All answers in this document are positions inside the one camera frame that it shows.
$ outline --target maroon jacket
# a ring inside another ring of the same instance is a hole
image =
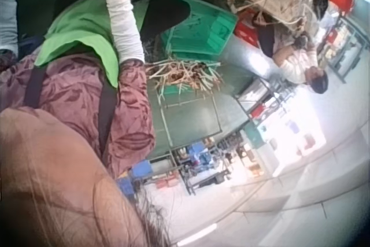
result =
[[[0,57],[0,64],[6,64],[6,59]],[[35,59],[35,54],[26,56],[0,73],[3,107],[23,105]],[[108,147],[105,153],[100,152],[98,107],[104,78],[100,64],[93,54],[74,54],[51,62],[43,82],[40,108],[84,137],[116,178],[153,150],[154,130],[143,62],[128,60],[120,65],[118,101]]]

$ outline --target green vest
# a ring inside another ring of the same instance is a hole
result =
[[[134,5],[134,16],[141,29],[149,0]],[[100,57],[109,83],[118,88],[119,61],[113,47],[110,18],[105,0],[79,0],[64,10],[52,23],[36,66],[46,65],[82,43]]]

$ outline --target white shirt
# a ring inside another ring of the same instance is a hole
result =
[[[295,84],[306,82],[305,71],[310,67],[318,67],[316,49],[306,51],[295,50],[280,67],[284,77]]]

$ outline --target glove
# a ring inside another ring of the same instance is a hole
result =
[[[307,37],[307,49],[312,49],[315,47],[315,43],[312,40],[312,37],[306,32],[302,32],[301,36],[306,36]]]
[[[308,37],[306,35],[301,35],[297,37],[293,43],[293,47],[298,50],[298,49],[305,49],[307,48],[308,44]]]

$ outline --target green plastic crate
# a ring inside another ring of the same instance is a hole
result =
[[[190,16],[163,33],[166,53],[220,55],[234,31],[236,15],[204,1],[184,1],[190,5]]]

